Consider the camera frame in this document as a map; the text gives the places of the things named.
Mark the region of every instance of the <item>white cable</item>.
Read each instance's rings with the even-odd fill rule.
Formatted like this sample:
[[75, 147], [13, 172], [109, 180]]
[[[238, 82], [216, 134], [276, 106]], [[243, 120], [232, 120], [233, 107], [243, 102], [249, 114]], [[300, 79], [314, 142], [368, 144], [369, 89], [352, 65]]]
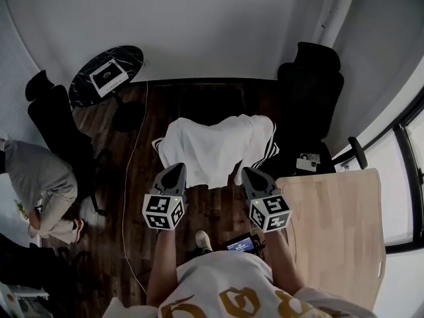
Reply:
[[128, 256], [127, 256], [127, 250], [126, 250], [126, 248], [125, 248], [125, 238], [124, 238], [124, 217], [125, 217], [125, 202], [126, 202], [126, 200], [127, 200], [127, 176], [128, 176], [128, 168], [129, 168], [129, 166], [130, 166], [131, 159], [133, 158], [133, 154], [134, 154], [135, 149], [136, 149], [136, 147], [137, 147], [138, 137], [140, 136], [140, 132], [141, 132], [141, 129], [143, 128], [144, 120], [145, 120], [145, 118], [146, 118], [146, 113], [147, 113], [147, 98], [148, 98], [148, 81], [146, 81], [146, 89], [147, 89], [147, 92], [146, 92], [146, 102], [145, 102], [145, 107], [144, 107], [144, 116], [143, 116], [143, 121], [141, 122], [140, 129], [138, 130], [138, 134], [137, 134], [137, 138], [136, 138], [136, 140], [135, 140], [134, 148], [133, 148], [133, 150], [132, 150], [132, 152], [131, 152], [130, 160], [128, 161], [127, 170], [125, 171], [125, 184], [124, 184], [124, 208], [123, 208], [123, 210], [122, 210], [122, 242], [123, 242], [123, 245], [124, 245], [124, 254], [125, 254], [125, 259], [127, 259], [127, 263], [128, 263], [128, 266], [130, 267], [130, 270], [131, 270], [131, 272], [132, 272], [132, 275], [134, 276], [135, 280], [136, 280], [136, 281], [137, 281], [137, 283], [140, 285], [140, 287], [142, 288], [142, 290], [144, 291], [144, 293], [145, 293], [145, 294], [147, 294], [147, 293], [146, 293], [146, 290], [144, 289], [143, 285], [141, 285], [141, 283], [138, 281], [137, 277], [135, 276], [134, 270], [133, 270], [133, 268], [131, 267], [130, 261], [129, 261]]

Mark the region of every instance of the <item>wooden floor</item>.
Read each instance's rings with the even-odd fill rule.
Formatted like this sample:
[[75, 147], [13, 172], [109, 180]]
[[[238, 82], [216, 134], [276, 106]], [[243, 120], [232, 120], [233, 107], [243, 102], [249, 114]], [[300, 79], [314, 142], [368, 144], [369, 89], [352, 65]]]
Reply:
[[[134, 148], [138, 131], [121, 133], [111, 125], [117, 109], [115, 100], [109, 99], [99, 105], [74, 110], [74, 118], [80, 131], [92, 138], [96, 154], [107, 148], [112, 152], [110, 159], [103, 161], [99, 171], [97, 201], [99, 207], [108, 212], [100, 217], [93, 210], [91, 201], [86, 199], [80, 207], [68, 211], [71, 217], [80, 216], [87, 222], [84, 238], [78, 244], [69, 246], [71, 256], [86, 250], [89, 256], [79, 264], [79, 277], [92, 281], [95, 285], [80, 287], [82, 301], [76, 303], [76, 317], [101, 317], [112, 297], [117, 296], [125, 306], [144, 303], [144, 294], [133, 278], [125, 260], [124, 232], [127, 255], [137, 278], [147, 285], [152, 267], [156, 243], [155, 231], [148, 229], [142, 218], [142, 200], [148, 192], [155, 175], [163, 167], [151, 142], [164, 136], [168, 125], [174, 120], [170, 109], [181, 109], [175, 100], [184, 99], [185, 93], [202, 93], [216, 99], [218, 103], [238, 99], [242, 96], [244, 106], [249, 108], [246, 98], [249, 91], [259, 95], [258, 114], [267, 115], [273, 121], [279, 117], [278, 88], [274, 83], [263, 85], [209, 84], [209, 85], [157, 85], [150, 87], [147, 100], [147, 113], [140, 132], [136, 150], [128, 170], [127, 204], [124, 230], [123, 202], [124, 182], [127, 164]], [[145, 102], [145, 88], [132, 88], [120, 92], [124, 102], [139, 100]], [[201, 185], [187, 190], [187, 213], [177, 227], [177, 262], [183, 264], [195, 248], [194, 236], [197, 230], [206, 231], [211, 237], [215, 250], [222, 244], [250, 230], [245, 213], [246, 205], [241, 187], [229, 179], [229, 185], [222, 189], [208, 190]], [[43, 246], [67, 246], [54, 240], [43, 240]]]

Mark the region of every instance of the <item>white t-shirt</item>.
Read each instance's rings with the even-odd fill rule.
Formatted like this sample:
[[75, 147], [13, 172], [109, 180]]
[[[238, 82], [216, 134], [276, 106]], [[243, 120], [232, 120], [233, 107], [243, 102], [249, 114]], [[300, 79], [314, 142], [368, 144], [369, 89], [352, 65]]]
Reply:
[[178, 268], [178, 283], [159, 308], [125, 308], [115, 297], [103, 318], [375, 317], [321, 290], [303, 288], [292, 297], [272, 284], [265, 262], [245, 252], [218, 251], [194, 258]]

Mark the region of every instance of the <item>white box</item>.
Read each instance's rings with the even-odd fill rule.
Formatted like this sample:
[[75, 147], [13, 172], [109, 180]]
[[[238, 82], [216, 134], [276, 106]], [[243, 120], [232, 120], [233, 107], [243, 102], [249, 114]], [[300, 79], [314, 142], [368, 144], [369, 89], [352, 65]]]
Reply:
[[184, 215], [183, 198], [146, 194], [142, 213], [151, 229], [174, 230]]
[[291, 215], [292, 211], [282, 194], [250, 201], [249, 218], [264, 233], [284, 229]]

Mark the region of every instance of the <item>marble table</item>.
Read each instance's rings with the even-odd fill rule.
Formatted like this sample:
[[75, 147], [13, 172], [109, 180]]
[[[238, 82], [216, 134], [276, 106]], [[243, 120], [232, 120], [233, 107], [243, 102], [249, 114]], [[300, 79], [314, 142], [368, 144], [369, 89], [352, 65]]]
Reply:
[[[119, 85], [114, 91], [109, 92], [104, 97], [100, 97], [89, 75], [110, 59], [115, 59], [122, 69], [126, 71], [128, 80]], [[117, 92], [129, 86], [131, 80], [141, 69], [143, 60], [143, 53], [136, 46], [118, 46], [100, 53], [84, 65], [72, 80], [69, 88], [71, 106], [89, 107], [114, 97], [119, 108], [113, 115], [112, 124], [117, 131], [131, 132], [141, 123], [144, 116], [144, 105], [138, 101], [124, 103]]]

